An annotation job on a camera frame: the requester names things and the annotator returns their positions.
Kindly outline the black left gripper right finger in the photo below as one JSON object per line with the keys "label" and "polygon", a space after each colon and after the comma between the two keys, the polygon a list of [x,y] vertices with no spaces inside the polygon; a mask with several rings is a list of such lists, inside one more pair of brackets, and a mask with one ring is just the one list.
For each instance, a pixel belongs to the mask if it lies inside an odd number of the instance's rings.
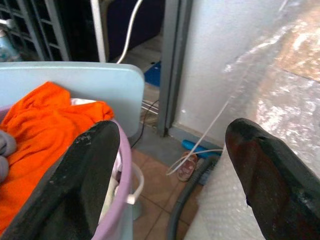
{"label": "black left gripper right finger", "polygon": [[320,179],[279,138],[237,118],[225,145],[246,203],[267,240],[320,238]]}

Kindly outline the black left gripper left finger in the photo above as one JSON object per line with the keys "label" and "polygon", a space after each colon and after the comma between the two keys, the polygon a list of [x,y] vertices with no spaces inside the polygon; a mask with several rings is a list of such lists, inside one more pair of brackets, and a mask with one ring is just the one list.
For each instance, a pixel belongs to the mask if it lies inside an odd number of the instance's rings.
{"label": "black left gripper left finger", "polygon": [[47,170],[3,232],[3,240],[90,240],[98,227],[120,147],[120,130],[100,121]]}

